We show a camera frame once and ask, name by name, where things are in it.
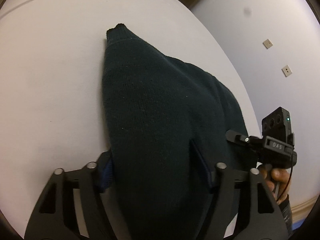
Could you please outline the person's right hand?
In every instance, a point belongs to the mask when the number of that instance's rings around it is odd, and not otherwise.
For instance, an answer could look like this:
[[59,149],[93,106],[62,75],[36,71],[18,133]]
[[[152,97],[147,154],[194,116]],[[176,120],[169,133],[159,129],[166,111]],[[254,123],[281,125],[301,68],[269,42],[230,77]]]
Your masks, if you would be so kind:
[[266,165],[259,165],[258,170],[279,205],[289,195],[291,186],[289,172],[286,169],[270,168]]

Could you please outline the grey sleeve right forearm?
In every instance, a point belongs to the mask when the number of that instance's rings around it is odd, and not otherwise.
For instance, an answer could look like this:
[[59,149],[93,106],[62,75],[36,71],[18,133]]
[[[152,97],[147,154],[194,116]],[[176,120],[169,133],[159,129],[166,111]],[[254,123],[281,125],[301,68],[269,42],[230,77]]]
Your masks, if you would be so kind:
[[292,230],[293,223],[292,223],[292,210],[290,206],[289,195],[287,195],[286,199],[279,204],[279,208],[281,210],[281,214],[286,224],[288,236],[290,237],[293,233],[293,230]]

